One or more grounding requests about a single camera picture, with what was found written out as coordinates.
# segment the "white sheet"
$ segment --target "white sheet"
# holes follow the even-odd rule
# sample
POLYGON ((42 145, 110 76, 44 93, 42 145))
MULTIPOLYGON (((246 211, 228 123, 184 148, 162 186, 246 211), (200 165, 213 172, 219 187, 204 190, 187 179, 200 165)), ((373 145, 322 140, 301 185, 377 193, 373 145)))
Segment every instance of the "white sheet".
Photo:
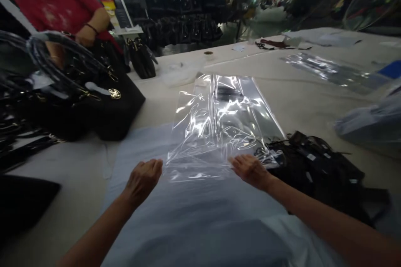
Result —
MULTIPOLYGON (((172 124, 164 124, 135 130, 121 143, 103 211, 123 190, 139 161, 166 158, 174 146, 170 140, 171 128, 172 124)), ((299 254, 291 255, 289 249, 308 249, 311 239, 319 242, 310 238, 300 221, 290 219, 287 228, 307 235, 295 240, 294 246, 288 241, 288 237, 294 237, 293 233, 274 229, 280 224, 275 218, 283 215, 287 216, 284 207, 234 174, 225 180, 183 183, 171 183, 162 175, 149 198, 124 226, 103 266, 276 266, 283 257, 303 262, 302 258, 294 260, 294 255, 299 254), (240 254, 237 249, 235 255, 228 256, 227 247, 234 239, 244 251, 240 254), (217 243, 213 249, 218 251, 211 251, 210 243, 217 243), (194 261, 194 254, 202 259, 194 261)), ((307 255, 315 257, 316 250, 307 255)), ((304 260, 304 265, 294 266, 308 266, 306 263, 319 260, 304 260)))

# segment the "woman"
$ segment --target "woman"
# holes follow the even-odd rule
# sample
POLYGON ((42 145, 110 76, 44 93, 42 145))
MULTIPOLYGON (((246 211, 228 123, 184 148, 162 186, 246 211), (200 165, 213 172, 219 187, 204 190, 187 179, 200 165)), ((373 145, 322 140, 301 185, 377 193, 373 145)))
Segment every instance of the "woman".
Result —
MULTIPOLYGON (((290 187, 266 171, 252 155, 229 161, 235 174, 301 219, 349 266, 401 266, 401 247, 371 227, 290 187)), ((155 159, 140 162, 122 194, 61 259, 59 266, 100 266, 124 224, 156 186, 162 165, 161 160, 155 159)))
MULTIPOLYGON (((110 41, 117 53, 122 50, 107 31, 110 16, 98 0, 15 0, 21 12, 38 31, 66 31, 76 42, 92 47, 96 38, 110 41)), ((53 61, 62 66, 64 51, 48 43, 53 61)))

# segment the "gold logo charm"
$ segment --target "gold logo charm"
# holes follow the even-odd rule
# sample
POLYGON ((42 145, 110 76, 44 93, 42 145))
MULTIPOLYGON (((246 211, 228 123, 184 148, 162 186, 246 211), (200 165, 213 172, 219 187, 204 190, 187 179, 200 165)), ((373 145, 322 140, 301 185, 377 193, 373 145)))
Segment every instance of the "gold logo charm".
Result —
POLYGON ((120 99, 121 98, 121 93, 119 90, 116 89, 109 89, 110 96, 113 99, 120 99))

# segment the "transparent plastic film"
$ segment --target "transparent plastic film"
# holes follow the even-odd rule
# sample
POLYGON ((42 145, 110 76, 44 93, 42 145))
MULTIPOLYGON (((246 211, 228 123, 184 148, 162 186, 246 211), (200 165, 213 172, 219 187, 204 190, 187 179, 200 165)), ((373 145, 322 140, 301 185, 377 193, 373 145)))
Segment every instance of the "transparent plastic film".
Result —
POLYGON ((282 60, 361 95, 369 94, 391 81, 376 72, 363 72, 308 53, 290 55, 282 60))
POLYGON ((166 169, 171 181, 224 179, 228 158, 256 155, 278 166, 268 143, 284 134, 253 78, 201 75, 194 94, 180 92, 166 169))

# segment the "forearm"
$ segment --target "forearm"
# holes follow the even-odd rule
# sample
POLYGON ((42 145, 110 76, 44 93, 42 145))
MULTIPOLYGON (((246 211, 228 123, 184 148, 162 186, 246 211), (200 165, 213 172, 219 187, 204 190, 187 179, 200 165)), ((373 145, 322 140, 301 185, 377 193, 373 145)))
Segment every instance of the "forearm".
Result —
POLYGON ((93 14, 92 19, 88 22, 90 26, 95 28, 97 32, 102 32, 107 29, 110 23, 110 16, 105 8, 99 8, 93 14))
POLYGON ((64 48, 60 44, 53 42, 46 42, 46 47, 49 51, 51 60, 60 69, 64 68, 64 48))
POLYGON ((330 244, 350 266, 400 266, 400 247, 362 222, 275 177, 264 190, 330 244))
POLYGON ((121 197, 117 198, 61 259, 59 266, 100 266, 134 210, 121 197))

